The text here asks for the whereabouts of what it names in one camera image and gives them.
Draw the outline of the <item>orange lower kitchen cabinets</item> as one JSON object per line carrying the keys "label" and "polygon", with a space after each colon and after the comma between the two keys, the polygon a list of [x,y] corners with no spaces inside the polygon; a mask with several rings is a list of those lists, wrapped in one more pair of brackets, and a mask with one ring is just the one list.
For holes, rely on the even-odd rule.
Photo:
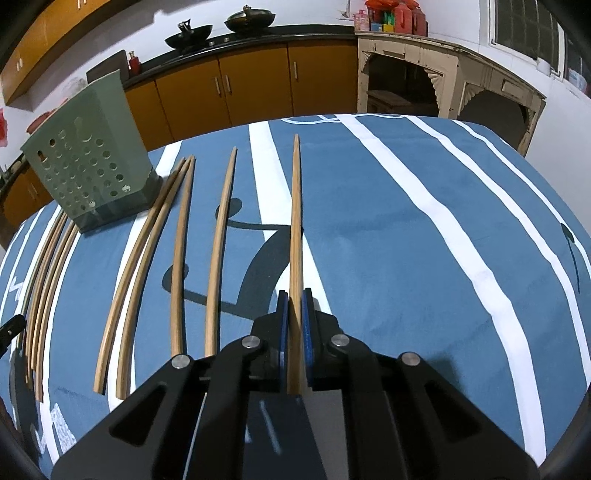
{"label": "orange lower kitchen cabinets", "polygon": [[[147,154],[193,136],[291,115],[356,110],[356,46],[349,40],[273,39],[216,49],[166,65],[122,88]],[[20,223],[51,201],[34,169],[4,200]]]}

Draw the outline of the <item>dark cutting board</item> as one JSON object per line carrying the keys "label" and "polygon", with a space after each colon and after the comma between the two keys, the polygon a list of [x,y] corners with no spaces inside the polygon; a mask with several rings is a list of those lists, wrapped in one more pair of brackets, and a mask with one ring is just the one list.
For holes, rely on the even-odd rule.
{"label": "dark cutting board", "polygon": [[119,50],[88,70],[86,72],[86,79],[88,83],[91,83],[113,72],[119,74],[121,83],[125,83],[129,79],[129,65],[124,50]]}

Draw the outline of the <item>blue white striped tablecloth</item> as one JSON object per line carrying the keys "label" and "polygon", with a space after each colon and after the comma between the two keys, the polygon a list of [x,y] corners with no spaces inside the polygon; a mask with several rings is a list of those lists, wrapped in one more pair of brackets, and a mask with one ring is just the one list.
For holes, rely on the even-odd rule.
{"label": "blue white striped tablecloth", "polygon": [[[533,166],[484,126],[338,115],[259,122],[150,152],[160,174],[194,155],[185,254],[187,351],[204,356],[215,214],[238,149],[221,286],[221,347],[288,288],[290,174],[301,138],[304,288],[377,353],[418,353],[538,465],[590,384],[590,230]],[[42,386],[1,399],[39,466],[119,400],[92,391],[104,324],[145,214],[77,235],[50,305]]]}

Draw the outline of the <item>wooden chopstick pair inner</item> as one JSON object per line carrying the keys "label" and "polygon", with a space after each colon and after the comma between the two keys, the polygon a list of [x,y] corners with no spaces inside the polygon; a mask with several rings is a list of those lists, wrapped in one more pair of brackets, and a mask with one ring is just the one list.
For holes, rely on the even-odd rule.
{"label": "wooden chopstick pair inner", "polygon": [[183,161],[179,172],[172,180],[154,219],[148,222],[147,238],[140,248],[139,264],[135,268],[131,282],[131,293],[124,316],[120,350],[117,356],[115,396],[118,400],[126,399],[134,390],[136,336],[138,325],[148,303],[148,281],[170,212],[183,185],[189,157]]}

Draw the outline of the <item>small red bottle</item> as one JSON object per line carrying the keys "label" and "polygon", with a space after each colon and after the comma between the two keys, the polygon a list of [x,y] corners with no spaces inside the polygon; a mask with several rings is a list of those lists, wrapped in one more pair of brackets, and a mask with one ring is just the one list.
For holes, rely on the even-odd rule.
{"label": "small red bottle", "polygon": [[131,77],[137,76],[141,73],[141,63],[139,58],[135,55],[133,51],[128,53],[128,65],[129,65],[129,75]]}

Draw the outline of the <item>black wok with lid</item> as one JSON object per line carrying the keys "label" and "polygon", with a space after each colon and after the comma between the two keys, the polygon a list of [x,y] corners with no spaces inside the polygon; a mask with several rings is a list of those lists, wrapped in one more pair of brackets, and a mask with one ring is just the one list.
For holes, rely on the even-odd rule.
{"label": "black wok with lid", "polygon": [[273,24],[276,14],[262,8],[252,8],[249,5],[242,7],[242,11],[229,16],[224,24],[235,34],[259,33]]}

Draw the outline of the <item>beige carved side cabinet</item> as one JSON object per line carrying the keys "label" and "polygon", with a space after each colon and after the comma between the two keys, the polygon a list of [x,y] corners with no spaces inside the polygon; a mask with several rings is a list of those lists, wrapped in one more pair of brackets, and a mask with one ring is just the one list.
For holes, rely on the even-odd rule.
{"label": "beige carved side cabinet", "polygon": [[368,111],[370,60],[405,61],[425,70],[434,87],[439,116],[456,119],[478,94],[491,92],[525,109],[525,132],[515,149],[525,155],[546,105],[546,96],[501,64],[456,43],[427,37],[358,32],[356,110]]}

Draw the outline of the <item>black wok left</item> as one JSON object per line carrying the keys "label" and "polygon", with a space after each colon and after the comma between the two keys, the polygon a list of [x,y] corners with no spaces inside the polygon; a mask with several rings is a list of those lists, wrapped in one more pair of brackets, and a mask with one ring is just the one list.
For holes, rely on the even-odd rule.
{"label": "black wok left", "polygon": [[184,51],[205,44],[209,35],[211,35],[211,24],[192,27],[189,20],[181,21],[177,24],[178,33],[165,39],[165,43],[172,49]]}

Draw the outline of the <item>green perforated utensil holder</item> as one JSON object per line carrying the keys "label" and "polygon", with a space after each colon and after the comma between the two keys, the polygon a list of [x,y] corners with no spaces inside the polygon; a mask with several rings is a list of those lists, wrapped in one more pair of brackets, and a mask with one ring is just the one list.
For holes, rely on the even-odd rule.
{"label": "green perforated utensil holder", "polygon": [[82,233],[150,208],[162,184],[117,72],[61,105],[21,151]]}

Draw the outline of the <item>red bags and bottles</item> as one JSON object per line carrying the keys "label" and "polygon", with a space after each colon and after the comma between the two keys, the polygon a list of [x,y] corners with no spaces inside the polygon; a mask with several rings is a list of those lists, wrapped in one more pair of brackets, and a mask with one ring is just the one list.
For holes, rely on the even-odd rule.
{"label": "red bags and bottles", "polygon": [[428,21],[418,1],[369,0],[353,15],[358,32],[428,36]]}

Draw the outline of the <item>orange upper wall cabinets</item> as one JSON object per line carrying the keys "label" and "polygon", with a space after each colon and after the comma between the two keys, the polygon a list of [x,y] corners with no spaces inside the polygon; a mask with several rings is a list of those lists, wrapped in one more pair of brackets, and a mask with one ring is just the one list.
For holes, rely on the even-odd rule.
{"label": "orange upper wall cabinets", "polygon": [[25,94],[66,50],[134,0],[52,1],[34,20],[1,70],[1,91],[9,105]]}

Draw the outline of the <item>window with bars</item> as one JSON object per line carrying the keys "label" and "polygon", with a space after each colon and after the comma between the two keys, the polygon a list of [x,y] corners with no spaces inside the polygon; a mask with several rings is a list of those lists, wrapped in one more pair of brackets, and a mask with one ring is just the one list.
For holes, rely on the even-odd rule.
{"label": "window with bars", "polygon": [[541,1],[500,0],[490,4],[494,44],[537,63],[547,63],[551,73],[590,96],[590,67]]}

